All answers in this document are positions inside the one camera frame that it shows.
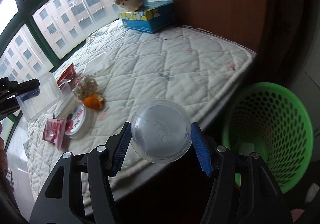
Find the white quilted mattress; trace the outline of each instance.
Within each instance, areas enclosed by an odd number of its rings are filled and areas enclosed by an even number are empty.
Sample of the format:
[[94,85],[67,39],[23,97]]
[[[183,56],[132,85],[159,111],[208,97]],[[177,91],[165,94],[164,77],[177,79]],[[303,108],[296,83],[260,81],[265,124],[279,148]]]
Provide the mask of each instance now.
[[[88,153],[108,137],[118,134],[140,104],[151,98],[171,99],[182,105],[193,121],[203,122],[219,100],[234,88],[255,54],[250,50],[199,30],[168,27],[156,34],[127,30],[117,20],[87,38],[55,75],[73,62],[78,75],[85,63],[107,52],[109,67],[96,75],[98,93],[105,108],[95,112],[92,125],[79,140],[71,140],[73,154]],[[24,143],[34,199],[60,158],[51,143],[42,140],[45,119],[55,106],[28,125]],[[111,188],[149,166],[129,146],[122,170],[110,179]],[[90,203],[88,182],[83,175],[84,204]]]

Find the blue gripper pad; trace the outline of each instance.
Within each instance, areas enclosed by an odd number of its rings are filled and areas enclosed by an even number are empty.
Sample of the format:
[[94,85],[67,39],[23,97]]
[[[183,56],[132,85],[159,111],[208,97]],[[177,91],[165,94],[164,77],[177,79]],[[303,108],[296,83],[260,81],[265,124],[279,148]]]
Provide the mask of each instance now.
[[194,124],[191,125],[191,140],[202,171],[206,172],[207,176],[210,176],[212,174],[211,156]]
[[130,144],[131,137],[131,124],[129,123],[123,135],[121,136],[121,140],[115,150],[115,153],[113,154],[111,170],[114,171],[115,174],[121,170],[125,154],[127,153],[128,146]]

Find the blue tissue box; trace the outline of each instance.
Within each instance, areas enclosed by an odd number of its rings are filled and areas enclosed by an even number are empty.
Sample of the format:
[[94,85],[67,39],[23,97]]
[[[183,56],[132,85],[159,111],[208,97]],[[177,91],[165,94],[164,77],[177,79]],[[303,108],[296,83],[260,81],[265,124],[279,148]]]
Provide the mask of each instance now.
[[170,1],[148,2],[137,12],[120,12],[119,19],[128,29],[155,33],[175,22],[173,3]]

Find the plastic container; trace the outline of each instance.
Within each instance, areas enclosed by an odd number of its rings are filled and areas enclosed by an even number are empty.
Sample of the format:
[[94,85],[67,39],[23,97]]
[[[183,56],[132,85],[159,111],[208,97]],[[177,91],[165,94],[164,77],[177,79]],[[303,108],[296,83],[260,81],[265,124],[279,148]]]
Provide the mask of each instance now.
[[131,120],[134,150],[153,163],[170,163],[191,145],[191,121],[183,107],[169,100],[142,104]]
[[48,108],[59,102],[62,92],[52,73],[48,72],[38,78],[40,86],[17,97],[18,104],[28,122],[34,122]]
[[91,126],[93,110],[81,104],[70,111],[70,114],[67,118],[65,134],[72,139],[80,139]]
[[57,119],[66,119],[79,104],[81,100],[77,99],[73,92],[71,92],[64,100],[59,102],[54,114]]
[[[258,152],[283,193],[301,179],[313,147],[311,120],[301,101],[286,88],[258,83],[234,100],[222,143],[237,153]],[[240,186],[240,174],[236,173]]]
[[107,53],[104,52],[93,60],[89,61],[84,67],[84,74],[95,76],[98,71],[107,69],[109,67]]

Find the green basket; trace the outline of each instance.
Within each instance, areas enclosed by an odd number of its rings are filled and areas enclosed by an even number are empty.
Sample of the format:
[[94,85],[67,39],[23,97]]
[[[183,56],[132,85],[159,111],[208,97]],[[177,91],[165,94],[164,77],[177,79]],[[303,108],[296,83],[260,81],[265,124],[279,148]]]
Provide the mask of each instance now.
[[[258,83],[244,89],[232,103],[222,143],[240,154],[258,152],[285,193],[298,183],[310,162],[311,120],[292,92]],[[239,173],[235,182],[240,186]]]

